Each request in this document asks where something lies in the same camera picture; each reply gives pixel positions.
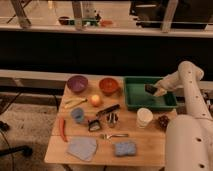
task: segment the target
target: chair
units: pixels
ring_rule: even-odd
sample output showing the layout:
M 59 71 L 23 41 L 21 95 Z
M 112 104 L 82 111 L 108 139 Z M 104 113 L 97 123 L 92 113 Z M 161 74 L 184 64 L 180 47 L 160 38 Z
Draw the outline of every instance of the chair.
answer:
M 7 123 L 0 121 L 0 133 L 2 134 L 2 136 L 5 139 L 8 146 L 9 146 L 9 143 L 7 142 L 6 138 L 4 137 L 3 131 L 8 131 L 9 129 L 10 129 L 10 126 Z M 33 153 L 32 148 L 30 148 L 27 145 L 23 145 L 23 146 L 18 146 L 18 147 L 13 147 L 13 148 L 9 147 L 7 149 L 0 150 L 0 157 L 4 156 L 4 155 L 16 153 L 16 152 L 19 152 L 19 151 L 22 151 L 22 154 L 25 157 L 29 157 Z

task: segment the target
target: wooden tabletop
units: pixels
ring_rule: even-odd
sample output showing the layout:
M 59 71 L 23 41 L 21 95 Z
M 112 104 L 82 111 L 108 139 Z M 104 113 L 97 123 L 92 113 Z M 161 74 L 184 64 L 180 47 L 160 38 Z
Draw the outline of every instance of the wooden tabletop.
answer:
M 119 81 L 120 91 L 111 96 L 105 96 L 98 88 L 99 79 L 89 80 L 88 88 L 76 95 L 65 87 L 64 95 L 60 104 L 59 112 L 57 114 L 52 135 L 50 137 L 48 149 L 45 156 L 47 163 L 63 163 L 63 164 L 87 164 L 87 165 L 116 165 L 116 166 L 164 166 L 164 151 L 165 151 L 165 132 L 159 127 L 156 119 L 159 116 L 166 114 L 170 119 L 177 115 L 176 110 L 166 112 L 154 112 L 153 121 L 146 128 L 138 128 L 136 125 L 136 112 L 128 111 L 125 105 L 125 97 L 123 93 L 123 82 Z M 70 112 L 73 110 L 65 109 L 65 101 L 71 97 L 86 97 L 98 94 L 102 97 L 103 104 L 100 107 L 92 107 L 90 102 L 85 102 L 77 107 L 81 107 L 85 115 L 93 117 L 95 114 L 111 105 L 120 104 L 121 109 L 117 111 L 119 121 L 115 128 L 109 128 L 105 117 L 102 117 L 102 130 L 97 132 L 89 132 L 85 125 L 76 124 L 70 117 Z M 68 154 L 68 143 L 63 142 L 58 130 L 58 117 L 63 116 L 65 125 L 65 134 L 68 140 L 72 141 L 74 136 L 91 136 L 97 139 L 98 149 L 90 162 L 84 162 L 80 159 Z M 99 134 L 107 133 L 128 133 L 126 138 L 111 138 L 110 140 L 103 140 L 99 138 Z M 136 156 L 116 157 L 114 155 L 115 142 L 132 140 L 136 143 Z

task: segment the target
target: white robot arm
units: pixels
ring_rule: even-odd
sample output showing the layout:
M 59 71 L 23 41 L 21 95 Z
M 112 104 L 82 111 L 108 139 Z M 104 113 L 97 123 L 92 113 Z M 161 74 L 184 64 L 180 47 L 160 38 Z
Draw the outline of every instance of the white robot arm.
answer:
M 203 75 L 200 68 L 184 61 L 178 71 L 155 85 L 161 92 L 182 85 L 188 114 L 178 115 L 167 127 L 165 171 L 209 171 L 213 120 L 197 84 Z

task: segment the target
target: white cup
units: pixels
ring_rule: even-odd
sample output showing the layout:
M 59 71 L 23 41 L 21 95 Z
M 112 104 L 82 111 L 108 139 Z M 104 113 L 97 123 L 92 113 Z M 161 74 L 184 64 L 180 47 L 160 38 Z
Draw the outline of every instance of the white cup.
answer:
M 153 119 L 152 112 L 147 108 L 140 108 L 137 111 L 137 126 L 145 128 Z

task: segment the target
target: purple bowl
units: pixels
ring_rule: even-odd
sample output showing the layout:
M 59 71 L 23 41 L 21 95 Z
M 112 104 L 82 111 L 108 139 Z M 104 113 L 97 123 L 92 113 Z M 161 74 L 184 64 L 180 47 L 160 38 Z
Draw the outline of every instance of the purple bowl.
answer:
M 88 79 L 82 75 L 75 75 L 67 81 L 68 88 L 74 93 L 80 93 L 87 88 Z

